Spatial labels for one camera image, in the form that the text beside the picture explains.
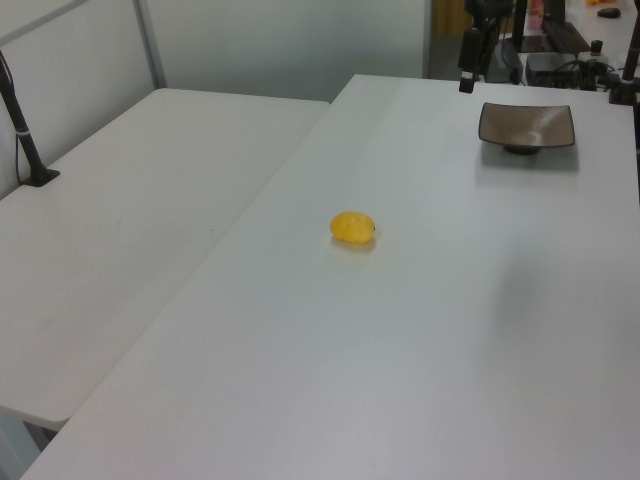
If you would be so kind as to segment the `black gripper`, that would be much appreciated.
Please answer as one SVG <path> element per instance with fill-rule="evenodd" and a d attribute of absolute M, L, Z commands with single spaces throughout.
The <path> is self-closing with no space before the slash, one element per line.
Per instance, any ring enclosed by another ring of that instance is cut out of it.
<path fill-rule="evenodd" d="M 498 43 L 500 23 L 489 22 L 509 16 L 514 0 L 464 0 L 464 10 L 472 17 L 472 27 L 464 32 L 458 67 L 461 69 L 459 91 L 471 94 L 478 75 L 488 73 L 495 46 Z"/>

